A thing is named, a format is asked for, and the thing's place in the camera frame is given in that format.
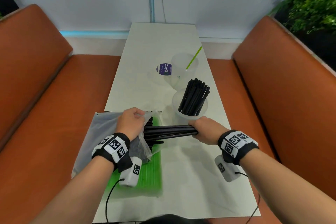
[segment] orange cushion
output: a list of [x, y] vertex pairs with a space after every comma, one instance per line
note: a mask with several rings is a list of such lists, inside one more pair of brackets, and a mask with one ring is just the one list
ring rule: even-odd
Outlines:
[[0, 151], [71, 52], [37, 5], [0, 22]]
[[270, 17], [233, 57], [283, 165], [336, 200], [336, 77]]
[[1, 223], [31, 221], [70, 181], [120, 57], [74, 55], [0, 153]]
[[[231, 128], [248, 134], [258, 142], [260, 150], [274, 158], [233, 60], [208, 59], [208, 63]], [[253, 184], [251, 186], [255, 198], [258, 200], [258, 191]], [[250, 223], [280, 223], [262, 198], [260, 198], [259, 209], [262, 217], [253, 217]], [[245, 223], [247, 220], [248, 218], [220, 218], [211, 219], [210, 221], [213, 224], [239, 224]]]

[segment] clear plastic bag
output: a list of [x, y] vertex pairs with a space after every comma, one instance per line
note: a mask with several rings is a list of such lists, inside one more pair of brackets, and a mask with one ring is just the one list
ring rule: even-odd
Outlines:
[[[105, 137], [110, 136], [115, 132], [117, 120], [121, 114], [122, 113], [120, 112], [95, 113], [73, 166], [71, 174], [72, 178], [82, 171], [84, 167], [86, 167], [86, 165], [91, 161], [93, 148]], [[144, 125], [152, 116], [158, 117], [158, 112], [154, 111], [145, 113]], [[142, 160], [143, 163], [150, 161], [154, 153], [152, 153], [148, 147], [144, 139], [143, 131], [130, 144], [130, 157], [138, 157]]]

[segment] purple sticker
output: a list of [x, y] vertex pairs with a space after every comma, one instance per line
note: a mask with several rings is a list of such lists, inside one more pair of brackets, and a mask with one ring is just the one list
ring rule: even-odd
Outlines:
[[156, 71], [161, 75], [171, 75], [171, 64], [160, 64], [157, 66]]

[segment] plastic cup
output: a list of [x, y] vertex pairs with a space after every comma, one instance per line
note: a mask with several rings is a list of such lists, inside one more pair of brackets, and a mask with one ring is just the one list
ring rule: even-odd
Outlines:
[[208, 100], [205, 99], [203, 107], [201, 109], [201, 111], [199, 112], [198, 116], [188, 116], [185, 114], [182, 114], [178, 111], [180, 103], [182, 101], [184, 92], [186, 91], [186, 89], [182, 89], [177, 91], [174, 96], [173, 96], [173, 100], [172, 100], [172, 105], [173, 105], [173, 110], [174, 110], [174, 123], [175, 125], [187, 125], [189, 120], [197, 120], [200, 117], [202, 117], [204, 115], [204, 113], [206, 112], [206, 110], [208, 109]]
[[195, 71], [198, 67], [198, 59], [191, 63], [186, 69], [194, 55], [189, 53], [178, 53], [171, 60], [171, 86], [175, 90], [185, 89], [188, 82], [195, 78]]

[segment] white table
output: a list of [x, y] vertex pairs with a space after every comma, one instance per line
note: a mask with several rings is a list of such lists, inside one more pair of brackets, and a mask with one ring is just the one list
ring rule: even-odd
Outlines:
[[[156, 67], [171, 63], [176, 53], [194, 54], [201, 46], [196, 27], [181, 24], [133, 23], [105, 111], [121, 112], [136, 106], [162, 111], [163, 125], [172, 123], [171, 99], [176, 92], [157, 77]], [[198, 54], [195, 76], [211, 87], [205, 116], [229, 128], [218, 90], [203, 50]], [[246, 177], [227, 183], [214, 159], [218, 146], [202, 144], [192, 137], [167, 140], [161, 150], [163, 192], [159, 197], [110, 198], [110, 222], [144, 221], [162, 214], [185, 218], [250, 216], [256, 201]], [[106, 195], [94, 222], [105, 222]], [[260, 216], [259, 210], [254, 214]]]

